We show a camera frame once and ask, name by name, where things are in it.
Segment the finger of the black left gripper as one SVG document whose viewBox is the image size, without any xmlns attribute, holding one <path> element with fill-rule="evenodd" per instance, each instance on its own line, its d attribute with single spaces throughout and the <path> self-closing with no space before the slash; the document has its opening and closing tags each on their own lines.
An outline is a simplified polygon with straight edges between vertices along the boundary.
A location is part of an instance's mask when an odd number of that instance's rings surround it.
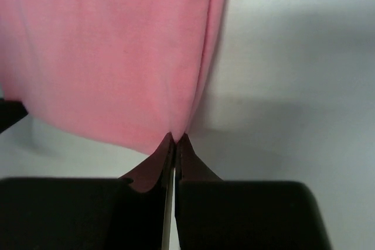
<svg viewBox="0 0 375 250">
<path fill-rule="evenodd" d="M 27 116 L 28 112 L 21 102 L 7 101 L 0 102 L 0 133 Z"/>
</svg>

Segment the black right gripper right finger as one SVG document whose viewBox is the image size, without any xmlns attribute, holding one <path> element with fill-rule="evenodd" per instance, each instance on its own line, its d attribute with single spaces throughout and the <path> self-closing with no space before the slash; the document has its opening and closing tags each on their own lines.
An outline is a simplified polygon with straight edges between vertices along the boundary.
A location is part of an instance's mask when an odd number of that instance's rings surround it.
<svg viewBox="0 0 375 250">
<path fill-rule="evenodd" d="M 177 180 L 221 180 L 197 156 L 186 133 L 176 144 L 175 171 Z"/>
</svg>

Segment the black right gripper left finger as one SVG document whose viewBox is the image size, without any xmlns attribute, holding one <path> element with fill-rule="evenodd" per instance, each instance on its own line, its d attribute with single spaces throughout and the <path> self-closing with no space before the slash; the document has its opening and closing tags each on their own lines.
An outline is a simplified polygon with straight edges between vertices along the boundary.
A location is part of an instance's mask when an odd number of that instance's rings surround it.
<svg viewBox="0 0 375 250">
<path fill-rule="evenodd" d="M 147 193 L 161 181 L 166 186 L 172 169 L 175 154 L 175 141 L 172 134 L 167 133 L 157 149 L 138 166 L 120 177 L 139 193 Z"/>
</svg>

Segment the pink t shirt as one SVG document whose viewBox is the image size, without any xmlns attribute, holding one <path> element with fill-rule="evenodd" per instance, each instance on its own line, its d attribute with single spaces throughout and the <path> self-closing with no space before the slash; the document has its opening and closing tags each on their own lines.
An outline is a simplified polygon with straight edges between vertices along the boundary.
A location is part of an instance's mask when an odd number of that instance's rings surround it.
<svg viewBox="0 0 375 250">
<path fill-rule="evenodd" d="M 199 104 L 225 0 L 1 0 L 1 88 L 85 138 L 152 153 Z"/>
</svg>

